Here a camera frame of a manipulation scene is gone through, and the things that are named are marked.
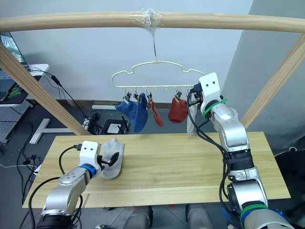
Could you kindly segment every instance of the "red sock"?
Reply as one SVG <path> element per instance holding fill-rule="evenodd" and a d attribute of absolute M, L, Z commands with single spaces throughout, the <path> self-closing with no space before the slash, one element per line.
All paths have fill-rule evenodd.
<path fill-rule="evenodd" d="M 184 99 L 177 100 L 173 98 L 170 112 L 168 113 L 168 119 L 172 123 L 180 123 L 187 117 L 187 106 Z"/>
<path fill-rule="evenodd" d="M 153 100 L 149 101 L 149 104 L 150 104 L 150 106 L 152 108 L 153 116 L 154 116 L 154 119 L 155 119 L 156 123 L 159 126 L 163 126 L 163 121 L 162 121 L 161 117 L 158 115 L 157 107 L 154 104 L 154 101 Z"/>

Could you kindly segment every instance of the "laptop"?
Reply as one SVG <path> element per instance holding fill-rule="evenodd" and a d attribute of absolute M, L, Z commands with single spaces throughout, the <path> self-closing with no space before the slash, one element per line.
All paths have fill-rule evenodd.
<path fill-rule="evenodd" d="M 16 45 L 16 42 L 9 32 L 0 33 L 0 41 L 26 69 L 29 68 L 18 46 Z M 15 81 L 0 68 L 0 101 L 5 100 L 5 96 L 15 85 Z"/>

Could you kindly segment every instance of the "gray sock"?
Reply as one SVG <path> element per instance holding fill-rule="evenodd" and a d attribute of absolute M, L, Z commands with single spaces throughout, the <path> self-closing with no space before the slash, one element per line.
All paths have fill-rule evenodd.
<path fill-rule="evenodd" d="M 124 152 L 124 143 L 119 143 L 116 138 L 113 138 L 102 145 L 102 156 L 104 160 L 110 160 L 111 156 L 119 152 L 118 160 L 109 167 L 109 165 L 103 164 L 105 169 L 102 170 L 102 176 L 105 179 L 114 179 L 116 178 L 121 171 L 122 162 L 123 162 L 123 152 Z"/>

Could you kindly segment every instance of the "sock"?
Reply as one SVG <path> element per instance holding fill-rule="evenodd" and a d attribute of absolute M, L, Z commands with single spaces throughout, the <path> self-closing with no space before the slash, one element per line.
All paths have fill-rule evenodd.
<path fill-rule="evenodd" d="M 145 98 L 145 94 L 141 93 L 139 96 L 141 97 L 141 102 L 138 102 L 134 125 L 133 125 L 133 131 L 135 133 L 138 133 L 141 130 L 143 130 L 148 118 L 147 100 Z"/>
<path fill-rule="evenodd" d="M 154 119 L 155 119 L 156 123 L 159 126 L 163 126 L 163 121 L 162 121 L 161 117 L 159 116 L 159 114 L 157 112 L 157 107 L 154 104 L 154 101 L 153 100 L 149 101 L 149 104 L 150 104 L 150 106 L 152 108 L 153 116 L 154 116 Z"/>
<path fill-rule="evenodd" d="M 172 123 L 180 123 L 187 117 L 186 101 L 184 99 L 173 98 L 168 119 Z"/>
<path fill-rule="evenodd" d="M 125 99 L 123 99 L 123 102 L 120 105 L 115 106 L 115 109 L 126 115 L 132 124 L 134 124 L 135 114 L 137 110 L 137 104 L 135 102 L 127 102 Z"/>
<path fill-rule="evenodd" d="M 120 153 L 118 160 L 111 167 L 109 167 L 107 164 L 103 164 L 103 166 L 105 166 L 105 168 L 102 170 L 103 178 L 113 179 L 119 175 L 122 167 L 124 146 L 125 144 L 119 143 L 116 138 L 110 139 L 102 145 L 102 156 L 104 160 L 110 160 L 112 155 L 116 152 Z"/>
<path fill-rule="evenodd" d="M 195 121 L 196 114 L 197 114 L 197 106 L 198 104 L 194 104 L 193 106 L 190 106 L 190 114 L 193 120 Z M 186 132 L 189 136 L 192 136 L 194 133 L 194 124 L 191 122 L 191 119 L 189 116 L 187 116 L 187 124 L 186 124 Z"/>

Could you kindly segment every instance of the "wooden beam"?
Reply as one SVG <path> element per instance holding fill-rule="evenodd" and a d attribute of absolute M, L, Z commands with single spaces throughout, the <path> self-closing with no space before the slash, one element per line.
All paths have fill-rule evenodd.
<path fill-rule="evenodd" d="M 0 43 L 0 68 L 76 135 L 90 135 Z"/>
<path fill-rule="evenodd" d="M 200 28 L 305 32 L 305 19 L 222 13 L 160 13 L 153 16 L 162 28 Z M 141 27 L 141 12 L 41 14 L 0 19 L 0 31 L 84 27 Z"/>
<path fill-rule="evenodd" d="M 261 113 L 263 108 L 271 101 L 273 96 L 280 90 L 286 80 L 299 66 L 305 57 L 305 34 L 301 34 L 287 56 L 280 64 L 274 75 L 269 79 L 261 90 L 255 101 L 252 103 L 244 117 L 242 123 L 247 128 L 251 122 Z"/>

